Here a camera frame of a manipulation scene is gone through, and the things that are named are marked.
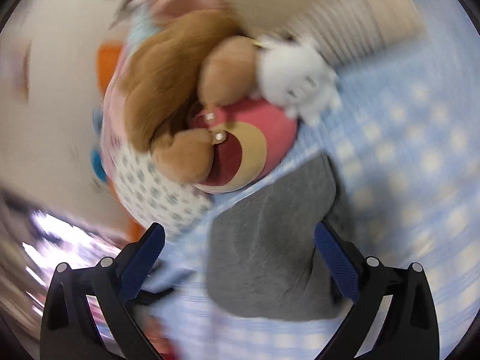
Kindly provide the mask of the grey zip sweater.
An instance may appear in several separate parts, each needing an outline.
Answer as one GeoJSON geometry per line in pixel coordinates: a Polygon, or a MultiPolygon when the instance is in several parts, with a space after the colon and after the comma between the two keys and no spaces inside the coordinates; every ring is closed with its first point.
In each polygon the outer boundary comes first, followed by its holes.
{"type": "Polygon", "coordinates": [[[206,269],[210,299],[244,318],[335,318],[341,295],[314,243],[322,220],[353,239],[347,193],[326,153],[215,218],[206,269]]]}

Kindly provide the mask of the white floral pillow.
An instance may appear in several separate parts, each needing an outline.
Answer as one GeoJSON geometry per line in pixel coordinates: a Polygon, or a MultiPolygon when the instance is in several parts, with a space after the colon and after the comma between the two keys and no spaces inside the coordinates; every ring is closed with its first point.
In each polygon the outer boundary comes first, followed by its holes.
{"type": "Polygon", "coordinates": [[[179,238],[212,206],[209,196],[160,174],[148,154],[124,144],[115,158],[113,186],[120,203],[143,228],[158,223],[168,241],[179,238]]]}

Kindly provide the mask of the blue plaid bed blanket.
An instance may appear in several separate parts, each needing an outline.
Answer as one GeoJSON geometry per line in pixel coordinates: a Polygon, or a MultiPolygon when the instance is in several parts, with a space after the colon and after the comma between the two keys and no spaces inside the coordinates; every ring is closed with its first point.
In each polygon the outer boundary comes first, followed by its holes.
{"type": "MultiPolygon", "coordinates": [[[[328,152],[352,203],[357,248],[388,266],[425,268],[445,358],[479,311],[479,34],[458,0],[413,1],[424,35],[342,70],[341,109],[301,127],[267,182],[328,152]]],[[[216,196],[163,251],[193,271],[155,308],[182,359],[313,359],[339,325],[243,319],[208,298],[212,221],[259,189],[216,196]]]]}

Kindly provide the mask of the pink round plush cushion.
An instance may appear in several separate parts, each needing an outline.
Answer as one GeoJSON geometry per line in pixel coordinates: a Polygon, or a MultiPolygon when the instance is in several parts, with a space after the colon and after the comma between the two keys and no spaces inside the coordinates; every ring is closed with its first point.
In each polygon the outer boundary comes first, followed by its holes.
{"type": "Polygon", "coordinates": [[[269,174],[293,146],[298,121],[264,99],[245,98],[212,115],[195,108],[189,126],[207,128],[219,141],[210,173],[196,187],[208,194],[225,194],[269,174]]]}

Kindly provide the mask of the small white plush toy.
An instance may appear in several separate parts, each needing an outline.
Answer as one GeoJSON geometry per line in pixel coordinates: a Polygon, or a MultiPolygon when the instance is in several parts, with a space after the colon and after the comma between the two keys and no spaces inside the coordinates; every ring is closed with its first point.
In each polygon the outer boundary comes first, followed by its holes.
{"type": "Polygon", "coordinates": [[[291,119],[316,126],[320,116],[341,106],[338,75],[312,37],[259,39],[256,63],[258,92],[291,119]]]}

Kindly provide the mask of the brown plush bear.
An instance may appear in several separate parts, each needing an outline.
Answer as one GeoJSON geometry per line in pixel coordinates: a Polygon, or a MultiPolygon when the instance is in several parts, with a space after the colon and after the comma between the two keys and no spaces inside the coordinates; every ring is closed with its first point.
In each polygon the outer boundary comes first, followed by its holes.
{"type": "Polygon", "coordinates": [[[211,110],[246,98],[256,83],[256,51],[230,9],[168,22],[137,48],[122,77],[128,143],[151,154],[169,180],[206,180],[218,142],[209,129],[189,127],[189,116],[196,105],[211,110]]]}

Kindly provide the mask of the beige patchwork pillow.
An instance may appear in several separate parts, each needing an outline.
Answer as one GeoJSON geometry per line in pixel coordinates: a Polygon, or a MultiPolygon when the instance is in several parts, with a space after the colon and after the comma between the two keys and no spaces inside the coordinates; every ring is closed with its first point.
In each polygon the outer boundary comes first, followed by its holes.
{"type": "Polygon", "coordinates": [[[332,66],[419,35],[413,0],[230,0],[255,34],[311,37],[332,66]]]}

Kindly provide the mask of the pink hello kitty blanket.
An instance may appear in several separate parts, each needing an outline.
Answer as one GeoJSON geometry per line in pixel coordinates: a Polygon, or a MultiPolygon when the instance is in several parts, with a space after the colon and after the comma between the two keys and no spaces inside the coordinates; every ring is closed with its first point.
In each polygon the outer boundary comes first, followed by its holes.
{"type": "Polygon", "coordinates": [[[125,95],[120,90],[120,82],[131,55],[143,41],[161,32],[163,24],[177,16],[200,9],[224,7],[223,0],[153,0],[143,2],[133,10],[127,21],[126,38],[120,41],[123,44],[120,58],[106,94],[103,95],[103,115],[97,119],[97,122],[102,124],[98,155],[106,174],[110,176],[115,172],[116,156],[122,144],[127,141],[124,122],[125,95]]]}

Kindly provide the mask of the orange sofa bed frame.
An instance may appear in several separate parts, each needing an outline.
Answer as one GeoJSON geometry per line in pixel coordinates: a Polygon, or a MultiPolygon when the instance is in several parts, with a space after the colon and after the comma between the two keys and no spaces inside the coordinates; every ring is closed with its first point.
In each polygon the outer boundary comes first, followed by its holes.
{"type": "MultiPolygon", "coordinates": [[[[122,46],[123,44],[120,41],[106,40],[97,49],[97,83],[102,95],[106,94],[107,87],[112,80],[120,58],[122,46]]],[[[145,228],[143,228],[123,206],[121,208],[127,215],[125,235],[130,242],[136,242],[143,235],[145,228]]]]}

